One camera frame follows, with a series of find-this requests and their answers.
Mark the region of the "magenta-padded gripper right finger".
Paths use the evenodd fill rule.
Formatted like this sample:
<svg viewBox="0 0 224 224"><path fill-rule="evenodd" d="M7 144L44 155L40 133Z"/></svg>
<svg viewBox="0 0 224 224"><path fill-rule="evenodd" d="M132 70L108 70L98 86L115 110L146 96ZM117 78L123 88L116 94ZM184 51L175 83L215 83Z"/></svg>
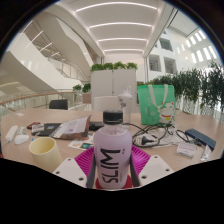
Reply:
<svg viewBox="0 0 224 224"><path fill-rule="evenodd" d="M134 187L141 187L173 173L172 168L159 156L132 147L130 171Z"/></svg>

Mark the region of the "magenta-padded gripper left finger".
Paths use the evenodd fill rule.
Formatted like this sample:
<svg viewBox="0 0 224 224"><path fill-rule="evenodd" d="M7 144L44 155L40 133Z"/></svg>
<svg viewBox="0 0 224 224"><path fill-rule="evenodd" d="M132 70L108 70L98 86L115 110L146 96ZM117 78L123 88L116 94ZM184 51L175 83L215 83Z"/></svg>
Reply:
<svg viewBox="0 0 224 224"><path fill-rule="evenodd" d="M75 158L66 158L54 174L81 187L92 189L95 168L94 148L90 147Z"/></svg>

